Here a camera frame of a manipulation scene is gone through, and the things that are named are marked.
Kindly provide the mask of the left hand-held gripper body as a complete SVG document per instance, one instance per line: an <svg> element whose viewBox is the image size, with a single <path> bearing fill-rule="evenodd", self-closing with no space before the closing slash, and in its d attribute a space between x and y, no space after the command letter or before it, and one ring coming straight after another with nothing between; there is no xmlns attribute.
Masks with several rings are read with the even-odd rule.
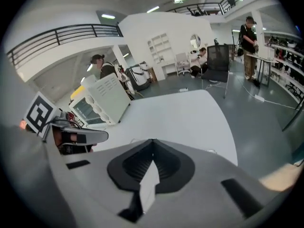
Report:
<svg viewBox="0 0 304 228"><path fill-rule="evenodd" d="M36 134L43 143L51 140L51 144L56 146L55 140L50 129L51 124L72 126L81 129L79 124L73 120L68 112L64 112L50 102L41 92L38 92L28 107L24 120L26 121L26 130Z"/></svg>

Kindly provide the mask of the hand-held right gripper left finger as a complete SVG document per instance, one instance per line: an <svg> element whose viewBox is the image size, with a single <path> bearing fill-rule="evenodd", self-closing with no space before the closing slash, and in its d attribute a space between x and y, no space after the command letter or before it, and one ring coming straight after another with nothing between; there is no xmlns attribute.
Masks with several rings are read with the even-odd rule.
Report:
<svg viewBox="0 0 304 228"><path fill-rule="evenodd" d="M47 146L54 179L71 208L80 228L153 228L148 215L155 205L156 186L160 178L154 162L148 165L139 184L141 217L130 222L119 214L129 209L134 192L121 190L108 175L107 166L115 157L143 144L137 141L121 147L94 153L60 155L55 147Z"/></svg>

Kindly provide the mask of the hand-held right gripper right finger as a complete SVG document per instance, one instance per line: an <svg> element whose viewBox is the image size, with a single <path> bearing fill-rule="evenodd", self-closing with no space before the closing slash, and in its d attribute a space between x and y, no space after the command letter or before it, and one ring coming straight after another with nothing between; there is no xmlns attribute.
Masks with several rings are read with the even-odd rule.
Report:
<svg viewBox="0 0 304 228"><path fill-rule="evenodd" d="M271 190L222 156L166 142L195 164L179 191L157 194L136 223L141 228L261 228L289 191Z"/></svg>

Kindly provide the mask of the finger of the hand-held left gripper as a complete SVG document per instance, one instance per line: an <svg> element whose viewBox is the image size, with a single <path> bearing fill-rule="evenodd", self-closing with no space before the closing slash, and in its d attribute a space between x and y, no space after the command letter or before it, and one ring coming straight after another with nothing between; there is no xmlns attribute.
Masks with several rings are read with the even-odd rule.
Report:
<svg viewBox="0 0 304 228"><path fill-rule="evenodd" d="M78 146L78 145L62 145L59 146L59 152L61 155L72 155L93 152L92 145Z"/></svg>
<svg viewBox="0 0 304 228"><path fill-rule="evenodd" d="M97 145L108 140L109 134L106 131L79 129L72 126L51 124L50 127L56 146L74 145L88 146Z"/></svg>

